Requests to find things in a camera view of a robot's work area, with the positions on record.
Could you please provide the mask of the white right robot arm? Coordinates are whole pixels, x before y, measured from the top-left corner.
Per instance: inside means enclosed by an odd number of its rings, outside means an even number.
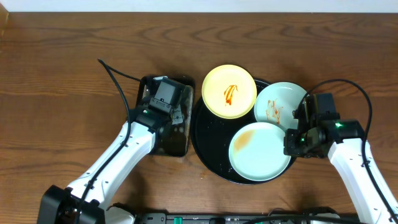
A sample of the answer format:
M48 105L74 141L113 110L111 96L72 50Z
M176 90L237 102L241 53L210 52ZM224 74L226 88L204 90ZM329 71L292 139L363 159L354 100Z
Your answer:
M394 223L397 201L363 137L356 120L321 121L310 129L287 129L284 154L327 158L342 178L361 222Z

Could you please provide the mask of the yellow plate with ketchup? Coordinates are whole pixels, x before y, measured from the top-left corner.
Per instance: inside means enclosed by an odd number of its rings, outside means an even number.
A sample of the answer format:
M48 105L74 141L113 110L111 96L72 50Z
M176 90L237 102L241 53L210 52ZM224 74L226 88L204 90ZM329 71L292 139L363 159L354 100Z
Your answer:
M206 75L201 96L205 106L214 115L236 119L253 108L257 88L247 70L237 65L220 65Z

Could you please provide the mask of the light blue plate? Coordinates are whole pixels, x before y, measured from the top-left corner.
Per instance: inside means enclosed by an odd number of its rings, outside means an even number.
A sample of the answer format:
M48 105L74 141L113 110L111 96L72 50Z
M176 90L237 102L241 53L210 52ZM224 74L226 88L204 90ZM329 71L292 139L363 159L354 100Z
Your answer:
M232 168L243 178L255 182L275 179L292 162L284 154L285 132L270 123L251 123L232 138L228 157Z
M297 129L298 119L294 118L293 111L298 108L305 94L301 86L290 82L278 82L265 87L254 105L256 121L274 124L283 131Z

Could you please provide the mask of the light blue plate front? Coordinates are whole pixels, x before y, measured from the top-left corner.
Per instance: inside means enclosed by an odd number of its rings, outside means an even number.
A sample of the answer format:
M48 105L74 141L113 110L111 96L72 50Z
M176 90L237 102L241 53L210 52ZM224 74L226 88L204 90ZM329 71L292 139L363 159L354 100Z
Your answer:
M275 179L292 162L284 154L285 132L270 123L251 123L232 138L228 157L232 168L243 178L255 182Z

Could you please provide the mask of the black rectangular soapy tray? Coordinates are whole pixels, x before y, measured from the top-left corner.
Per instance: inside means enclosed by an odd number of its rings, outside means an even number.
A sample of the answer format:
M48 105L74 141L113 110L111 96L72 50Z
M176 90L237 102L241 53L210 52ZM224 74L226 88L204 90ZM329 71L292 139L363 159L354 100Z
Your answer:
M137 94L136 106L142 110L136 117L138 123L146 124L155 132L152 155L183 157L188 151L188 138L195 93L195 82L192 78L182 76L169 78L185 85L178 105L181 105L183 123L172 125L171 115L149 108L150 99L155 96L162 77L146 76L141 79Z

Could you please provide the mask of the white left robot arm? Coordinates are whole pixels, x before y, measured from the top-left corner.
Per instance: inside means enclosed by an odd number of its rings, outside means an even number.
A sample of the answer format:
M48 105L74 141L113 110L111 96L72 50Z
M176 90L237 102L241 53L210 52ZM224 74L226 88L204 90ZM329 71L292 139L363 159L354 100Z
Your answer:
M43 195L38 223L135 223L136 216L111 201L138 162L149 154L187 153L192 107L150 104L130 110L119 135L79 178Z

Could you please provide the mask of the black round tray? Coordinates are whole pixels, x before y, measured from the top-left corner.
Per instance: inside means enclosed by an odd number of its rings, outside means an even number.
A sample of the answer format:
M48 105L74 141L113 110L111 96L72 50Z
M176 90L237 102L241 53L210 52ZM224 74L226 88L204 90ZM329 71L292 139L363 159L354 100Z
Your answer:
M236 119L224 119L213 114L201 97L193 107L190 137L193 148L201 162L218 177L235 184L257 185L270 182L282 176L294 164L289 157L287 165L278 174L266 180L247 179L233 168L229 159L229 146L235 134L243 127L257 123L254 109Z

